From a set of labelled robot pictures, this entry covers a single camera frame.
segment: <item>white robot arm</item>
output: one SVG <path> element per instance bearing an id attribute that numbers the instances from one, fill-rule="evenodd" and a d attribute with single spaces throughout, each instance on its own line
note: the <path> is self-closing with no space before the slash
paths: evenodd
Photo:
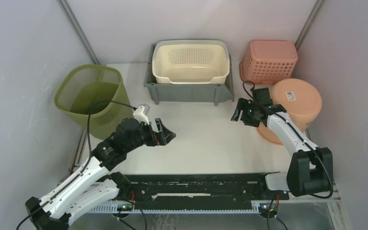
<path id="1" fill-rule="evenodd" d="M 30 220 L 38 230 L 66 230 L 76 219 L 102 202 L 129 193 L 129 180 L 113 173 L 94 189 L 84 193 L 93 183 L 126 159 L 126 155 L 142 146 L 167 145 L 176 134 L 168 130 L 159 118 L 159 132 L 151 128 L 149 106 L 139 106 L 134 118 L 124 119 L 114 133 L 99 143 L 89 158 L 69 178 L 40 199 L 31 197 L 25 203 Z"/>
<path id="2" fill-rule="evenodd" d="M 283 106 L 273 105 L 268 88 L 256 89 L 252 93 L 253 100 L 238 100 L 231 120 L 241 118 L 245 125 L 253 127 L 258 127 L 262 122 L 277 135 L 291 155 L 287 172 L 265 175 L 267 189 L 289 191 L 294 196 L 330 191 L 333 188 L 331 151 L 319 148 L 310 141 L 292 122 Z M 310 169 L 310 163 L 316 167 Z"/>

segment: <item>white wall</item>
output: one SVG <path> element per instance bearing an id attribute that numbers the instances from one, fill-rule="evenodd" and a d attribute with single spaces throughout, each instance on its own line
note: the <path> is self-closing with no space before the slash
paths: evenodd
<path id="1" fill-rule="evenodd" d="M 320 91 L 312 138 L 333 152 L 334 175 L 354 230 L 368 229 L 368 1 L 327 1 L 295 76 Z"/>
<path id="2" fill-rule="evenodd" d="M 0 230 L 65 176 L 80 128 L 54 106 L 74 67 L 90 63 L 55 0 L 0 0 Z M 33 229 L 29 220 L 22 229 Z"/>
<path id="3" fill-rule="evenodd" d="M 161 40 L 226 43 L 233 60 L 255 39 L 295 41 L 315 0 L 69 0 L 101 64 L 147 62 Z"/>

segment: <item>perforated basket side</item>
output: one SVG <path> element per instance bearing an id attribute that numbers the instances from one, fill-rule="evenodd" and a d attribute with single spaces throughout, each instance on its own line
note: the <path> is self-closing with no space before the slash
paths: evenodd
<path id="1" fill-rule="evenodd" d="M 123 85 L 122 82 L 119 84 L 119 87 L 112 100 L 130 105 L 125 86 Z M 131 108 L 126 107 L 124 105 L 109 103 L 109 105 L 101 112 L 93 114 L 91 116 L 91 119 L 94 125 L 99 126 L 106 125 L 112 122 L 116 122 L 119 124 L 123 118 L 131 117 L 131 111 L 132 111 Z"/>
<path id="2" fill-rule="evenodd" d="M 156 44 L 150 49 L 149 62 L 143 86 L 148 88 L 155 104 L 160 102 L 210 102 L 214 105 L 227 100 L 235 101 L 231 65 L 224 84 L 160 84 L 152 73 L 152 57 Z"/>
<path id="3" fill-rule="evenodd" d="M 64 79 L 55 96 L 56 106 L 69 112 L 77 95 L 89 83 L 99 81 L 101 70 L 92 65 L 83 65 L 73 69 Z"/>
<path id="4" fill-rule="evenodd" d="M 277 83 L 291 77 L 296 61 L 292 42 L 252 41 L 240 65 L 241 77 L 254 83 Z"/>
<path id="5" fill-rule="evenodd" d="M 173 65 L 209 65 L 214 60 L 214 52 L 210 48 L 175 48 L 168 55 L 169 62 Z"/>
<path id="6" fill-rule="evenodd" d="M 219 40 L 205 40 L 205 39 L 186 39 L 186 40 L 167 40 L 167 41 L 161 41 L 156 44 L 154 48 L 153 55 L 151 56 L 151 60 L 155 60 L 157 53 L 159 51 L 159 48 L 162 46 L 174 46 L 174 45 L 216 45 L 220 46 L 224 49 L 226 59 L 229 60 L 229 52 L 224 42 Z"/>

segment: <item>mesh basket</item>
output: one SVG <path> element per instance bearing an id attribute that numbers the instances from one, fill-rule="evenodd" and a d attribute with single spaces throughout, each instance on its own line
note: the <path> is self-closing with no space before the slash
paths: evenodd
<path id="1" fill-rule="evenodd" d="M 250 43 L 240 63 L 240 75 L 245 81 L 274 84 L 291 78 L 298 55 L 290 41 L 259 41 Z"/>
<path id="2" fill-rule="evenodd" d="M 162 41 L 152 58 L 157 83 L 224 84 L 229 70 L 228 49 L 218 40 Z"/>
<path id="3" fill-rule="evenodd" d="M 56 92 L 54 103 L 81 127 L 87 128 L 88 110 L 94 103 L 113 100 L 130 104 L 120 72 L 100 65 L 75 68 Z M 98 104 L 93 108 L 90 133 L 99 139 L 107 138 L 132 109 L 115 103 Z"/>

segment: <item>green plastic basket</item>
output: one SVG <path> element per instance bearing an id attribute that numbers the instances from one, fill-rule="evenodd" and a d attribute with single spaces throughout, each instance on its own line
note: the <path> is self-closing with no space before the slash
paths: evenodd
<path id="1" fill-rule="evenodd" d="M 89 108 L 102 100 L 130 104 L 118 70 L 89 64 L 68 74 L 56 92 L 54 104 L 86 129 Z M 98 104 L 92 113 L 90 133 L 99 139 L 111 135 L 124 118 L 133 117 L 131 108 L 115 103 Z"/>

